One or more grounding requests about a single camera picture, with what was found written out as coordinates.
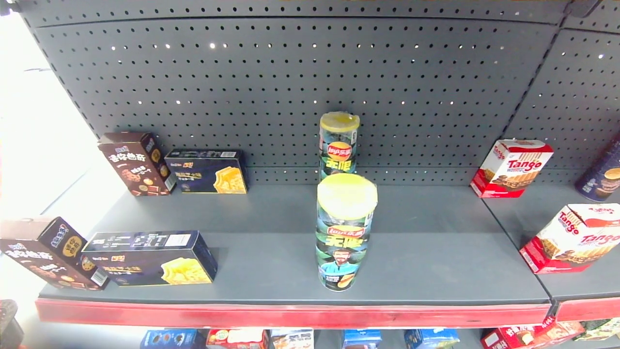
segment red shelf edge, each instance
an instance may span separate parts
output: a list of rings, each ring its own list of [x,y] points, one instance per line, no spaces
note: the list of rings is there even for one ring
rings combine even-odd
[[[38,298],[39,319],[151,327],[484,328],[540,324],[550,304],[501,306],[255,306],[137,304]]]
[[[559,321],[590,321],[620,317],[620,297],[574,299],[560,302]]]

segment potato chip canister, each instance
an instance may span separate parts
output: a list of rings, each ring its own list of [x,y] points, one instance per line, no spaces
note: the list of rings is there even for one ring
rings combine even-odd
[[[368,248],[377,187],[350,173],[326,177],[317,189],[316,256],[321,283],[344,291],[355,281]]]
[[[360,117],[328,112],[321,117],[319,155],[321,180],[334,173],[354,173]]]
[[[581,195],[596,202],[607,200],[618,187],[620,187],[620,134],[575,183],[575,189]]]

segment yellow plastic lid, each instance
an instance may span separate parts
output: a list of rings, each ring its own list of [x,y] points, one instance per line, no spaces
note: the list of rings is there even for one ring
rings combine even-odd
[[[377,206],[377,187],[357,174],[336,173],[319,183],[317,200],[328,214],[337,219],[360,219]]]
[[[360,117],[347,112],[328,112],[321,116],[321,127],[329,132],[350,132],[360,126]]]

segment cardboard box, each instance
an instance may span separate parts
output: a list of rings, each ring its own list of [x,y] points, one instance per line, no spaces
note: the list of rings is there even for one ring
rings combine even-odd
[[[620,242],[620,204],[569,204],[521,250],[535,274],[575,273]]]
[[[271,339],[274,349],[314,349],[313,329],[275,329]]]
[[[583,332],[577,321],[557,322],[547,316],[541,325],[495,329],[480,340],[484,349],[548,348],[566,342]]]
[[[407,349],[450,349],[460,342],[455,329],[412,329],[405,331]]]
[[[36,216],[0,222],[0,248],[57,288],[100,290],[108,277],[82,255],[86,239],[61,217]]]
[[[620,317],[611,319],[581,321],[585,332],[573,338],[573,340],[606,340],[620,333]]]
[[[168,195],[176,184],[150,133],[104,134],[99,140],[99,150],[134,196]]]
[[[211,329],[206,339],[209,349],[268,349],[269,337],[262,329]]]
[[[551,155],[539,140],[498,140],[469,186],[478,197],[520,197]]]
[[[198,330],[148,330],[140,343],[140,349],[147,348],[204,349],[205,338]]]
[[[173,149],[166,162],[183,193],[247,193],[240,150]]]
[[[218,271],[197,230],[95,233],[83,254],[119,286],[210,284]]]
[[[342,337],[342,349],[377,349],[381,343],[380,330],[344,330]]]

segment lay's chips can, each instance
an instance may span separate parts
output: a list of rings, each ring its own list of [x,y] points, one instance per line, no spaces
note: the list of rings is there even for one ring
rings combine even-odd
[[[337,173],[319,183],[316,256],[323,286],[344,291],[353,285],[376,205],[377,187],[357,174]]]
[[[328,112],[321,117],[319,156],[321,180],[334,173],[354,173],[360,117]]]

